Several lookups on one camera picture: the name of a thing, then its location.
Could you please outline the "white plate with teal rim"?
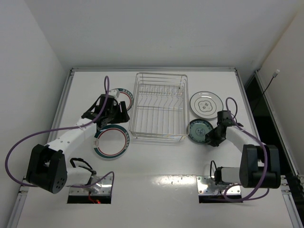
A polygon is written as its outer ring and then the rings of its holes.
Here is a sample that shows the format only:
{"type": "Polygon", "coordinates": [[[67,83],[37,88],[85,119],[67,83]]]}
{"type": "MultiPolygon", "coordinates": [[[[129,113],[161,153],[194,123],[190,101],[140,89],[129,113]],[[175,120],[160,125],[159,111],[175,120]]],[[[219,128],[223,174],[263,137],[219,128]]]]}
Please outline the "white plate with teal rim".
{"type": "Polygon", "coordinates": [[[190,99],[190,107],[194,114],[202,119],[217,118],[218,112],[223,111],[221,98],[209,91],[195,93],[190,99]]]}

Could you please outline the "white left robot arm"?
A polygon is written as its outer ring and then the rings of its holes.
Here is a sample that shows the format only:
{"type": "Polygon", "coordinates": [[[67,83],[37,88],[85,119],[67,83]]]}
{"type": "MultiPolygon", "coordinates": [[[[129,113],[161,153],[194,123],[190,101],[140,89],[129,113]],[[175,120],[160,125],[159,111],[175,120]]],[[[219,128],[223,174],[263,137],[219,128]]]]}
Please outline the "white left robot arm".
{"type": "Polygon", "coordinates": [[[114,127],[124,134],[124,147],[128,146],[128,132],[119,124],[128,122],[130,117],[119,95],[118,89],[100,95],[72,129],[46,145],[36,145],[31,152],[26,181],[53,194],[65,186],[90,189],[96,185],[96,171],[88,164],[76,166],[74,161],[79,159],[71,155],[88,138],[97,141],[114,127]]]}

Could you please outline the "plate with teal red rings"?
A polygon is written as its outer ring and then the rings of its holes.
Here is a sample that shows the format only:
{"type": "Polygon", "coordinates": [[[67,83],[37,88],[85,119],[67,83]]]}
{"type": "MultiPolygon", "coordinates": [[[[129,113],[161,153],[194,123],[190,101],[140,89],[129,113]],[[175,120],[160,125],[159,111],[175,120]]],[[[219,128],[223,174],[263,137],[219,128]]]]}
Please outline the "plate with teal red rings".
{"type": "Polygon", "coordinates": [[[112,160],[122,156],[128,149],[128,131],[117,124],[107,125],[93,137],[93,150],[103,159],[112,160]]]}

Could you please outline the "small green patterned plate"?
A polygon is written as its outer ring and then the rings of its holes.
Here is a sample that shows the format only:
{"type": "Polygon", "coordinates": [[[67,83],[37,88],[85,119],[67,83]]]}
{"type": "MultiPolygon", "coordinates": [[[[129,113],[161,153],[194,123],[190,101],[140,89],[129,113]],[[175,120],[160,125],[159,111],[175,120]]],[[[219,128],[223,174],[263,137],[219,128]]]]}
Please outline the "small green patterned plate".
{"type": "Polygon", "coordinates": [[[206,135],[212,130],[213,126],[210,122],[203,119],[194,119],[189,125],[189,137],[196,143],[206,144],[210,142],[206,135]]]}

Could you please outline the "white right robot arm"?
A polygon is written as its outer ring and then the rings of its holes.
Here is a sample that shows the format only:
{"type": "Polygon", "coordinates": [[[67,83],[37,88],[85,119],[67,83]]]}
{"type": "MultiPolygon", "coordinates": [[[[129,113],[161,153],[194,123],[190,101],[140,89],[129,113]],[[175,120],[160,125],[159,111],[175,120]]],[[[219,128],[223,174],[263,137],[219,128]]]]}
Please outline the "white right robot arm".
{"type": "Polygon", "coordinates": [[[217,127],[206,134],[208,145],[218,147],[230,141],[241,152],[239,167],[217,167],[214,182],[240,184],[243,188],[277,189],[281,184],[279,150],[249,135],[234,123],[229,111],[219,111],[217,127]]]}

